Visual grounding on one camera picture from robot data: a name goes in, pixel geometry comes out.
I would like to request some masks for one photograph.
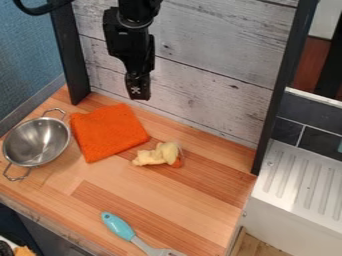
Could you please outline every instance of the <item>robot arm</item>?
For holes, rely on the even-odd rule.
[[[37,16],[74,0],[53,1],[36,8],[27,8],[21,1],[13,0],[23,12]],[[124,63],[126,88],[133,100],[149,100],[151,97],[150,72],[154,70],[155,46],[148,27],[158,15],[162,1],[118,0],[118,7],[111,7],[103,15],[108,53]]]

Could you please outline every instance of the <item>white logo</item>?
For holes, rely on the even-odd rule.
[[[140,88],[137,86],[134,86],[131,88],[132,94],[141,94]]]

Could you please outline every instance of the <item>metal bowl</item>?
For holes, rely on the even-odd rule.
[[[70,131],[68,127],[56,118],[44,117],[47,112],[60,111],[52,109],[44,112],[43,117],[29,120],[15,127],[6,137],[3,143],[3,154],[10,162],[4,171],[4,176],[11,181],[21,180],[25,176],[10,178],[7,171],[13,163],[22,167],[37,167],[56,159],[68,146]]]

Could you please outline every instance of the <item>bowl handle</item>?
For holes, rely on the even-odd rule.
[[[23,176],[20,176],[20,177],[16,177],[16,178],[12,178],[10,176],[7,175],[7,172],[9,170],[9,168],[11,167],[12,163],[9,163],[6,167],[6,169],[4,170],[4,173],[3,175],[9,180],[9,181],[17,181],[17,180],[23,180],[25,179],[27,176],[30,175],[31,171],[32,171],[32,168],[28,168],[27,172],[23,175]]]
[[[62,118],[61,118],[61,120],[63,121],[63,119],[64,119],[64,117],[65,117],[65,111],[62,110],[62,109],[60,109],[60,108],[48,109],[48,110],[46,110],[46,111],[43,113],[42,117],[45,116],[46,113],[52,112],[52,111],[59,111],[59,112],[61,112],[61,113],[62,113]]]

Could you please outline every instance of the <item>blue wall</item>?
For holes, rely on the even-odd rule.
[[[0,120],[62,72],[50,16],[31,17],[0,0]]]

